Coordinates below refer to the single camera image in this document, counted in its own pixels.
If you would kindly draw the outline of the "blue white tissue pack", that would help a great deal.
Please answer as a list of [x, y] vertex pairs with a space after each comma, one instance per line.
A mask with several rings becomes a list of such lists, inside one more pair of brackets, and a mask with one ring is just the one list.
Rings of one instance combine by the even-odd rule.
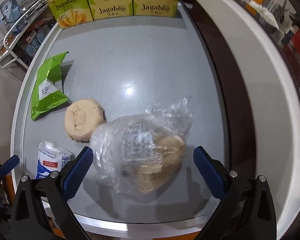
[[55, 142], [44, 141], [39, 144], [36, 179], [46, 178], [58, 171], [71, 160], [72, 152]]

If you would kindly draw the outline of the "green snack bag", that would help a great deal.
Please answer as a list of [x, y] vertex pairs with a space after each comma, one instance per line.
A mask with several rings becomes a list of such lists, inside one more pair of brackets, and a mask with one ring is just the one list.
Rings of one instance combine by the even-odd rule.
[[67, 51], [46, 59], [39, 67], [31, 95], [31, 119], [66, 103], [68, 97], [63, 93], [61, 63]]

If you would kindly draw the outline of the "clear bag with brown paper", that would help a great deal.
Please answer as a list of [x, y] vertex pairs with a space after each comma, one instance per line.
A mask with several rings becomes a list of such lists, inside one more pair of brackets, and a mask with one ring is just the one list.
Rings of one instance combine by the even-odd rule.
[[98, 126], [90, 137], [94, 178], [129, 196], [149, 194], [179, 170], [193, 123], [190, 98]]

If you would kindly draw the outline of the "left Jagabee box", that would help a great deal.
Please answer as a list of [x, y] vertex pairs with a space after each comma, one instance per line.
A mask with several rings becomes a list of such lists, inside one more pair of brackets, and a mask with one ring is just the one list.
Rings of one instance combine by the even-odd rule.
[[48, 0], [47, 3], [61, 29], [93, 21], [88, 0]]

